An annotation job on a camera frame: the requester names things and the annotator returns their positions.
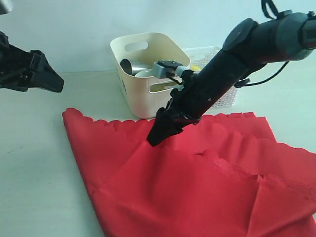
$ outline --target red cloth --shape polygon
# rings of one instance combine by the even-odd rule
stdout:
[[[152,121],[63,113],[107,237],[315,237],[316,155],[253,113],[204,116],[157,147]]]

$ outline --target cloth fold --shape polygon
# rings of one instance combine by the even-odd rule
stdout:
[[[316,236],[316,155],[277,143],[265,118],[203,116],[157,147],[153,120],[63,119],[106,236]]]

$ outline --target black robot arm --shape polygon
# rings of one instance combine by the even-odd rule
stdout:
[[[259,24],[248,18],[238,24],[222,49],[198,74],[170,62],[158,62],[153,72],[161,78],[178,75],[182,82],[171,92],[166,108],[160,108],[147,140],[155,146],[197,124],[202,115],[232,86],[249,86],[247,77],[272,62],[302,60],[316,48],[316,18],[312,12],[278,12],[271,0],[262,0],[264,14],[269,5],[275,19]]]

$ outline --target silver object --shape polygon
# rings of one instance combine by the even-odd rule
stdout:
[[[13,10],[13,3],[11,0],[0,0],[0,15],[8,14]]]
[[[124,58],[120,62],[120,66],[122,67],[124,72],[132,76],[135,76],[137,73],[151,68],[151,66],[146,63],[142,63],[142,62],[134,61],[134,60],[128,60],[126,58]]]

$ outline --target white mesh basket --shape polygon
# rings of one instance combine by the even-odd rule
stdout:
[[[204,68],[205,65],[220,51],[219,47],[201,47],[201,48],[186,48],[183,51],[190,58],[190,65]],[[230,107],[234,104],[237,96],[237,88],[232,87],[226,92],[211,108]]]

